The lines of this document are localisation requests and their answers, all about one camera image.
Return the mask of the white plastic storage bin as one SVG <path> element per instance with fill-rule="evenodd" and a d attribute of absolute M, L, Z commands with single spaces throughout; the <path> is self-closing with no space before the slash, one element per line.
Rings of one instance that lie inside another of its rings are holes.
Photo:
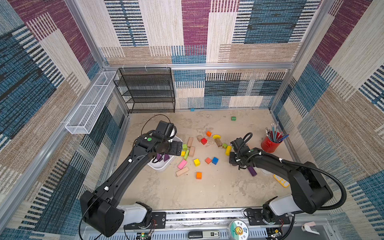
<path fill-rule="evenodd" d="M 169 142 L 172 142 L 172 141 L 180 141 L 180 142 L 183 142 L 179 137 L 175 136 L 172 140 L 169 140 Z M 172 163 L 172 161 L 177 158 L 178 156 L 172 156 L 172 155 L 169 155 L 170 156 L 170 159 L 167 161 L 167 162 L 164 162 L 164 155 L 163 155 L 163 159 L 159 162 L 156 162 L 156 163 L 153 163 L 152 161 L 150 161 L 147 165 L 150 166 L 153 170 L 156 170 L 158 172 L 163 172 L 169 165 L 170 163 Z"/>

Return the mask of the purple cylinder block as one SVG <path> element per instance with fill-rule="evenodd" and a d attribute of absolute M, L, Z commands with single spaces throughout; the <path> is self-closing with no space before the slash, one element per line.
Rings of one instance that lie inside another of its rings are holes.
<path fill-rule="evenodd" d="M 255 177 L 257 175 L 257 172 L 253 167 L 248 166 L 247 169 L 250 172 L 250 174 L 252 175 L 252 177 Z"/>

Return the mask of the purple triangle block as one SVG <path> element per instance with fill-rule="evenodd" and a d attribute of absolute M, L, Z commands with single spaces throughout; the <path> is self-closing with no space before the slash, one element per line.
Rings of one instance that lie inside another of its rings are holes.
<path fill-rule="evenodd" d="M 164 162 L 167 162 L 170 159 L 170 156 L 168 154 L 164 155 Z"/>

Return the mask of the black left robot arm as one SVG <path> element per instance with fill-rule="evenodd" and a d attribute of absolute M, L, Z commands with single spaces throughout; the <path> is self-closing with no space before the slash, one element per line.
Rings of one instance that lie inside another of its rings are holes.
<path fill-rule="evenodd" d="M 132 150 L 115 172 L 96 190 L 85 191 L 80 197 L 82 218 L 101 235 L 111 237 L 120 227 L 155 225 L 152 208 L 136 202 L 126 208 L 120 201 L 138 173 L 157 156 L 180 156 L 183 143 L 174 141 L 177 128 L 173 123 L 160 121 L 155 130 L 134 140 Z"/>

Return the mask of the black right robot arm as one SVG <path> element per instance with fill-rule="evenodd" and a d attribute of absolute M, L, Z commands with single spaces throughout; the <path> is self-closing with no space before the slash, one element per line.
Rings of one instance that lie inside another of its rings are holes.
<path fill-rule="evenodd" d="M 316 167 L 311 162 L 297 163 L 279 158 L 259 148 L 250 149 L 247 142 L 252 138 L 247 133 L 243 138 L 237 138 L 230 143 L 233 150 L 229 154 L 229 163 L 239 169 L 256 167 L 275 174 L 288 181 L 291 194 L 275 197 L 264 203 L 261 210 L 263 221 L 274 224 L 285 214 L 313 214 L 316 211 L 327 211 L 340 208 L 347 200 L 347 191 L 335 176 Z M 341 191 L 340 200 L 327 206 L 333 197 L 333 191 L 325 177 L 331 179 Z"/>

